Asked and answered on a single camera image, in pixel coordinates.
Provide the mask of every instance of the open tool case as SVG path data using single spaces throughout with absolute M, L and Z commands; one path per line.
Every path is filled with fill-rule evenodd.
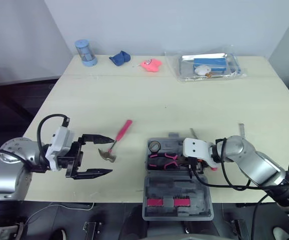
M 152 152 L 151 144 L 156 142 L 159 144 L 154 146 Z M 196 178 L 190 178 L 186 164 L 176 165 L 172 159 L 151 157 L 164 154 L 181 157 L 183 142 L 184 138 L 179 137 L 177 133 L 170 133 L 169 137 L 165 138 L 149 139 L 146 148 L 148 174 L 144 179 L 142 204 L 144 220 L 211 221 L 214 218 L 209 188 Z M 202 175 L 203 166 L 200 162 L 197 165 L 197 173 L 207 182 L 207 178 Z

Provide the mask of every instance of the blue object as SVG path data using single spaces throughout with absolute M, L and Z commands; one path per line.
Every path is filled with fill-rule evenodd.
M 83 65 L 92 67 L 97 64 L 98 60 L 93 52 L 89 48 L 89 41 L 86 39 L 80 39 L 75 41 L 75 48 L 77 49 Z
M 200 65 L 207 65 L 211 67 L 211 71 L 225 71 L 227 70 L 227 62 L 224 57 L 221 58 L 195 58 L 193 60 L 193 69 Z
M 109 58 L 116 66 L 121 66 L 122 64 L 129 62 L 131 56 L 125 51 L 121 51 L 117 55 L 110 56 Z

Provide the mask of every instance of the hammer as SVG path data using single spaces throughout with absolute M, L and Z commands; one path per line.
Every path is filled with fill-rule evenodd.
M 128 130 L 128 128 L 130 127 L 130 125 L 133 123 L 132 120 L 127 120 L 125 122 L 125 124 L 123 125 L 123 127 L 120 129 L 120 131 L 118 132 L 117 136 L 115 137 L 115 140 L 113 142 L 113 144 L 111 145 L 111 147 L 108 149 L 108 151 L 101 151 L 99 148 L 98 148 L 98 151 L 99 151 L 99 154 L 100 156 L 104 159 L 104 160 L 108 160 L 110 161 L 111 163 L 113 163 L 115 160 L 116 160 L 116 157 L 115 155 L 112 155 L 111 152 L 113 151 L 113 148 L 115 146 L 115 144 L 120 141 L 120 139 L 123 138 L 123 136 L 125 135 L 126 131 Z

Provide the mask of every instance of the table surface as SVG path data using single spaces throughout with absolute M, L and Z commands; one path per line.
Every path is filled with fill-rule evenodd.
M 246 139 L 258 151 L 283 168 L 289 164 L 289 91 L 264 57 L 239 57 L 247 77 L 231 80 L 179 82 L 166 59 L 157 73 L 145 72 L 138 64 L 152 56 L 132 56 L 117 67 L 107 55 L 98 55 L 98 64 L 85 67 L 75 55 L 44 101 L 24 136 L 36 140 L 37 126 L 49 114 L 70 117 L 69 129 L 75 138 L 101 134 L 115 138 L 127 119 L 133 124 L 113 150 L 111 163 L 103 160 L 97 148 L 109 145 L 87 143 L 80 171 L 90 168 L 113 169 L 95 179 L 65 178 L 65 169 L 34 173 L 26 200 L 51 202 L 140 203 L 143 201 L 146 145 L 149 138 L 167 137 L 176 132 L 192 137 L 215 139 L 239 135 L 244 123 Z M 61 119 L 43 125 L 42 141 L 49 143 Z M 244 185 L 247 178 L 234 163 L 226 163 L 233 184 Z M 211 184 L 224 184 L 222 171 L 205 170 Z M 257 202 L 261 190 L 211 188 L 214 203 Z

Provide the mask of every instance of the hammer head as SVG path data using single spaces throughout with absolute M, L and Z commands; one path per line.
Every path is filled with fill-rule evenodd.
M 99 148 L 98 148 L 98 151 L 99 151 L 100 156 L 101 156 L 104 160 L 108 160 L 108 161 L 110 161 L 111 163 L 113 163 L 113 162 L 116 160 L 116 157 L 117 157 L 117 156 L 112 155 L 110 152 L 108 152 L 108 151 L 101 151 Z

